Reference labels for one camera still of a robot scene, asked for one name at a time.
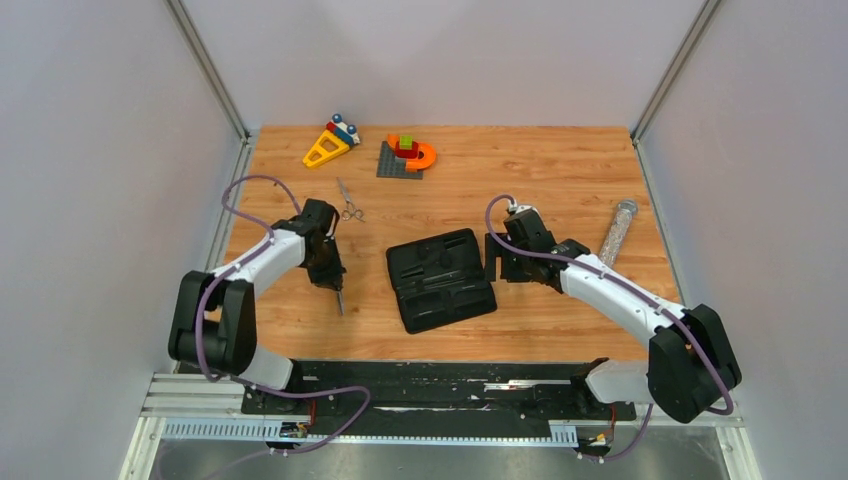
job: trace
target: gray wall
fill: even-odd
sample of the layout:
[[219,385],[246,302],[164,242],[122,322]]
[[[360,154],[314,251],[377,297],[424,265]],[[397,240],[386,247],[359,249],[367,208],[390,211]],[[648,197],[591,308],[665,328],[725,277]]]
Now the gray wall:
[[703,0],[187,0],[245,120],[633,125]]
[[0,12],[0,478],[115,478],[235,136],[162,2]]
[[768,479],[848,457],[848,3],[731,0],[645,141],[687,297],[723,315]]

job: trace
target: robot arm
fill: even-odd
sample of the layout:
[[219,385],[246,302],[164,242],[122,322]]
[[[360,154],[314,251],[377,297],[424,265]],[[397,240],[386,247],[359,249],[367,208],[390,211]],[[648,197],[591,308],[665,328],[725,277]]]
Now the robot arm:
[[333,236],[339,213],[321,200],[308,199],[303,212],[271,226],[274,242],[241,265],[268,236],[233,262],[210,272],[192,271],[180,283],[168,353],[174,360],[197,363],[195,319],[212,281],[231,271],[209,297],[206,311],[221,309],[220,322],[203,320],[203,349],[209,366],[252,383],[281,390],[288,384],[291,360],[257,344],[256,300],[283,274],[305,268],[312,284],[341,293],[342,266]]
[[[670,417],[689,423],[719,398],[721,392],[704,363],[695,355],[680,329],[660,314],[671,312],[689,329],[706,352],[728,389],[741,381],[741,373],[721,319],[706,305],[691,310],[654,295],[605,266],[580,243],[568,239],[557,243],[539,212],[527,205],[511,205],[504,220],[507,233],[500,240],[521,250],[552,254],[593,267],[600,274],[565,261],[534,258],[513,253],[486,238],[487,276],[495,280],[494,259],[501,257],[501,278],[509,282],[535,281],[560,293],[578,298],[622,326],[648,350],[648,362],[596,361],[586,376],[586,385],[601,403],[616,401],[652,402]],[[615,275],[612,282],[607,275]],[[650,308],[633,291],[641,292],[660,306]]]

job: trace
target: green toy block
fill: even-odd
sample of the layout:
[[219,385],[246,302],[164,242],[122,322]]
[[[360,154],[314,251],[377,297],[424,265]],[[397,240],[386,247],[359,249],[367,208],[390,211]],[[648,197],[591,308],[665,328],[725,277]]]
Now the green toy block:
[[401,135],[400,141],[398,142],[398,146],[401,150],[411,150],[412,149],[412,135]]

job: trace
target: wooden tabletop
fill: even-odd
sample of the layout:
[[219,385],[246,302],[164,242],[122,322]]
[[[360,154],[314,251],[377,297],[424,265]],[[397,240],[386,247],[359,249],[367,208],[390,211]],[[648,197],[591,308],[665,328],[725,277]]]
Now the wooden tabletop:
[[[341,177],[365,222],[340,222],[337,241],[346,312],[336,294],[312,286],[306,271],[280,278],[259,299],[259,342],[291,358],[454,361],[589,361],[600,356],[643,359],[623,329],[578,300],[539,284],[494,284],[498,310],[409,335],[398,314],[386,269],[386,249],[471,228],[484,254],[483,212],[491,198],[511,193],[535,205],[557,240],[574,238],[597,251],[624,198],[639,204],[614,268],[660,296],[676,299],[674,282],[642,173],[625,128],[360,127],[362,144],[310,170],[301,160],[323,126],[266,127],[250,173],[286,182],[301,203],[317,198],[340,211]],[[410,134],[438,152],[423,180],[377,178],[380,145],[389,133]],[[506,203],[494,215],[503,225]],[[240,208],[273,222],[294,214],[271,182],[253,180]],[[232,260],[263,230],[237,219],[227,252]]]

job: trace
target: lego toy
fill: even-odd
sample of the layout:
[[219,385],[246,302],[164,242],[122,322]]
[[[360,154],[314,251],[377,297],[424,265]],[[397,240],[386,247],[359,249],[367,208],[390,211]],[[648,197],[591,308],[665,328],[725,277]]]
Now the lego toy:
[[390,178],[424,177],[424,169],[436,161],[436,150],[426,143],[414,142],[408,135],[389,135],[380,150],[377,176]]
[[334,114],[330,122],[327,122],[326,128],[321,132],[321,136],[309,149],[306,156],[303,157],[303,164],[308,168],[318,168],[321,165],[329,162],[334,158],[350,151],[356,145],[359,145],[359,133],[356,131],[356,125],[346,124],[342,116],[338,113]]

